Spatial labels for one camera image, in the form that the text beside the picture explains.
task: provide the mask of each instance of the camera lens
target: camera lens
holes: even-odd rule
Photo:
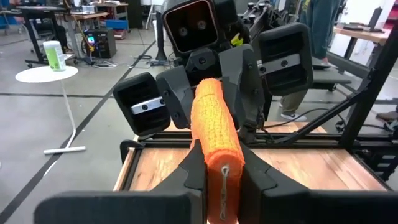
[[[206,22],[205,21],[199,21],[198,22],[198,29],[200,29],[200,30],[206,29]]]
[[[178,32],[180,33],[180,36],[185,37],[188,34],[188,30],[185,27],[181,27]]]

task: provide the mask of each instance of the gray concrete floor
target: gray concrete floor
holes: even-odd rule
[[[78,136],[72,146],[86,146],[87,151],[45,156],[44,149],[58,148],[71,135],[59,83],[20,83],[15,75],[27,69],[25,58],[33,57],[31,44],[25,35],[0,34],[0,224],[32,223],[35,206],[44,198],[67,190],[111,190],[121,168],[119,143],[132,139],[129,128],[113,98],[112,87],[124,77],[149,71],[157,75],[164,67],[148,68],[139,62],[129,73],[129,67],[144,49],[154,41],[154,34],[140,30],[143,40],[133,30],[127,39],[117,41],[118,52],[113,61],[119,65],[111,69],[92,68],[83,63],[79,72],[65,80],[71,109],[78,125]],[[166,54],[172,52],[166,44]],[[147,55],[156,56],[157,47],[150,47]],[[398,72],[393,70],[382,91],[383,96],[397,96]],[[338,91],[310,90],[298,112],[314,108],[331,108],[345,96]],[[272,103],[269,120],[284,121],[280,117],[279,98]],[[382,125],[375,113],[393,110],[391,105],[375,105],[367,123]],[[308,114],[309,120],[323,112]],[[335,133],[333,118],[322,127]],[[362,133],[382,133],[363,128]],[[398,189],[398,176],[393,174],[389,184]]]

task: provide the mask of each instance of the orange mesh sleeve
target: orange mesh sleeve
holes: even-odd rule
[[[244,160],[220,81],[197,86],[191,121],[193,142],[200,140],[207,164],[208,221],[236,224]]]

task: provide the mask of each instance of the white string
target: white string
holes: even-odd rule
[[[220,213],[220,219],[225,220],[226,215],[226,179],[228,177],[229,173],[229,165],[226,164],[221,168],[221,173],[223,175],[223,187],[221,188],[221,213]]]

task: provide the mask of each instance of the sneaker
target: sneaker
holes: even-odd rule
[[[306,121],[307,120],[306,116],[299,117],[300,116],[299,114],[291,114],[291,115],[280,114],[280,116],[285,118],[285,119],[288,119],[288,120],[293,120],[293,119],[297,118],[294,121]]]

